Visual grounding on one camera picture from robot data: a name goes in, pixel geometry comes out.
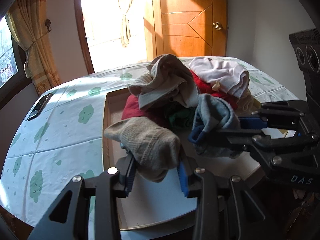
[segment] beige sock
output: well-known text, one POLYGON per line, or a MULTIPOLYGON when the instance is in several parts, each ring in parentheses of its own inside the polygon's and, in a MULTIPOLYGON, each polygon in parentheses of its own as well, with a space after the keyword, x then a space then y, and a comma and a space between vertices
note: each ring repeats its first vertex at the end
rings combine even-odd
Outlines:
POLYGON ((136 159, 138 172, 148 180, 161 182, 167 171, 179 164, 179 137, 147 117, 119 121, 103 135, 123 143, 136 159))

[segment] red garment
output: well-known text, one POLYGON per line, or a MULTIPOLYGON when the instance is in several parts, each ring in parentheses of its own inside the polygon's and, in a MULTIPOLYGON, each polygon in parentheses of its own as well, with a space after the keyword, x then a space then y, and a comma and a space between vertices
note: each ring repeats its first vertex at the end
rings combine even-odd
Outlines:
POLYGON ((123 109, 121 120, 131 118, 131 117, 141 117, 145 116, 149 118, 151 121, 155 122, 157 125, 168 128, 169 122, 164 117, 164 111, 162 107, 151 108, 148 110, 140 110, 138 98, 134 95, 130 95, 127 99, 127 103, 123 109))
POLYGON ((197 87, 200 90, 200 94, 206 93, 206 94, 212 95, 213 97, 222 98, 223 100, 226 100, 231 105, 233 110, 237 110, 238 99, 236 97, 226 94, 224 92, 213 91, 210 84, 200 80, 200 78, 195 73, 193 73, 193 71, 190 70, 190 72, 192 73, 194 82, 196 83, 197 87))

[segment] blue gripper pad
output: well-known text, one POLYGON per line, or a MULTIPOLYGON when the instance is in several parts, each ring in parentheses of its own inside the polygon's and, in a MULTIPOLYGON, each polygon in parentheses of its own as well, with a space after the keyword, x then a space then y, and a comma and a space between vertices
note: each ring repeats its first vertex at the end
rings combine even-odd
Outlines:
POLYGON ((136 174, 136 169, 131 169, 130 173, 128 174, 127 181, 126 181, 126 190, 125 190, 127 194, 129 194, 132 190, 135 174, 136 174))
POLYGON ((185 197, 188 197, 189 195, 189 188, 188 188, 188 176, 186 174, 186 171, 184 169, 183 163, 180 162, 179 166, 177 167, 178 170, 178 176, 181 186, 181 191, 184 193, 185 197))
POLYGON ((267 122, 258 116, 239 117, 241 129, 263 129, 267 128, 267 122))

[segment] doorway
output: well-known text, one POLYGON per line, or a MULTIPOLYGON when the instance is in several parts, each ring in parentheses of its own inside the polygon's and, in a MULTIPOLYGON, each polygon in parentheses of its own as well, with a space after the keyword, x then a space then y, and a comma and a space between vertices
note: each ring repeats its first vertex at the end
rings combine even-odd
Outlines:
POLYGON ((118 0, 81 0, 84 28, 95 72, 147 61, 145 0, 133 0, 126 17, 129 43, 121 43, 123 14, 118 0))

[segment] green garment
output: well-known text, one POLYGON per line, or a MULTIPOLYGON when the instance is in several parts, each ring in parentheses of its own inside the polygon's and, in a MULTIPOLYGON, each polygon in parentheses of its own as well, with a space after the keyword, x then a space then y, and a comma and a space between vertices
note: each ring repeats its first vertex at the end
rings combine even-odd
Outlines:
POLYGON ((185 108, 178 102, 172 102, 164 106, 164 117, 170 124, 171 130, 183 130, 192 127, 195 108, 185 108))

